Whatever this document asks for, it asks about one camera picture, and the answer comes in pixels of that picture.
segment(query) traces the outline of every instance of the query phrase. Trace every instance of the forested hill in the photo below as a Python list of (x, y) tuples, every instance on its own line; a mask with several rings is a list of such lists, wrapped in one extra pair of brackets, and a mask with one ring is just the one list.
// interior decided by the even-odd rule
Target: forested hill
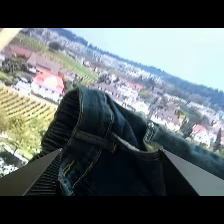
[(210, 102), (211, 105), (214, 106), (214, 108), (219, 109), (219, 107), (220, 107), (224, 110), (224, 93), (223, 93), (223, 91), (219, 91), (218, 89), (212, 89), (212, 88), (206, 87), (204, 85), (197, 85), (197, 84), (185, 81), (183, 79), (180, 79), (176, 76), (170, 75), (167, 72), (162, 71), (161, 69), (155, 68), (153, 66), (143, 65), (141, 63), (137, 63), (134, 61), (130, 61), (130, 60), (121, 58), (118, 55), (111, 54), (108, 51), (103, 51), (103, 50), (99, 49), (98, 47), (95, 47), (91, 44), (88, 45), (88, 41), (86, 41), (82, 37), (75, 35), (74, 33), (72, 33), (69, 30), (65, 30), (63, 28), (49, 28), (49, 29), (57, 32), (61, 36), (68, 38), (71, 41), (76, 41), (81, 44), (84, 44), (85, 46), (88, 46), (90, 49), (95, 50), (101, 54), (106, 54), (115, 59), (129, 63), (129, 64), (136, 66), (140, 69), (143, 69), (147, 72), (150, 72), (152, 74), (160, 76), (165, 82), (170, 84), (170, 85), (167, 85), (165, 88), (166, 92), (169, 94), (179, 96), (186, 100), (192, 100), (197, 103), (203, 103), (203, 104), (206, 103), (207, 105), (209, 105), (209, 102)]

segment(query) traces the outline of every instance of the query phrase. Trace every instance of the town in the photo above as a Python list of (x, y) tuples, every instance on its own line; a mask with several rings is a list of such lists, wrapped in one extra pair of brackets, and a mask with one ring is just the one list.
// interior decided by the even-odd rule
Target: town
[[(49, 124), (64, 94), (80, 84), (105, 92), (120, 106), (189, 142), (223, 154), (222, 110), (170, 95), (161, 87), (161, 77), (90, 50), (47, 28), (23, 29), (0, 52), (0, 82), (4, 94), (9, 94), (8, 100), (0, 99), (0, 105), (11, 117), (25, 114), (30, 121), (42, 116)], [(24, 104), (24, 109), (11, 105), (11, 100), (22, 102), (25, 98), (33, 101), (18, 104)]]

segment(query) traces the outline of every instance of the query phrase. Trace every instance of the pale blue sky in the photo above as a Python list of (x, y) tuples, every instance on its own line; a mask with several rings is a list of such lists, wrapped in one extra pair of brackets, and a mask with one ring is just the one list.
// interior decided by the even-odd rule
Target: pale blue sky
[(224, 90), (224, 29), (68, 28), (123, 58)]

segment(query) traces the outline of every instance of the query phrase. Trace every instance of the dark blue jeans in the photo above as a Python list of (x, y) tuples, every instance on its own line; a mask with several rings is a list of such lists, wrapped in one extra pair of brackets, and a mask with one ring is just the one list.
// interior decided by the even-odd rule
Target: dark blue jeans
[[(224, 159), (159, 125), (152, 137), (166, 150), (224, 177)], [(63, 148), (64, 195), (166, 195), (160, 150), (147, 150), (147, 122), (98, 90), (77, 87), (62, 99), (42, 140), (43, 154)]]

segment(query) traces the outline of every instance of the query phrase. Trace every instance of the horizon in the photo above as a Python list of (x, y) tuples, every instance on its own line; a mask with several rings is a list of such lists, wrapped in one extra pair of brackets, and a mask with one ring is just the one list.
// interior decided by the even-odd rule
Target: horizon
[(65, 28), (103, 51), (224, 91), (224, 29)]

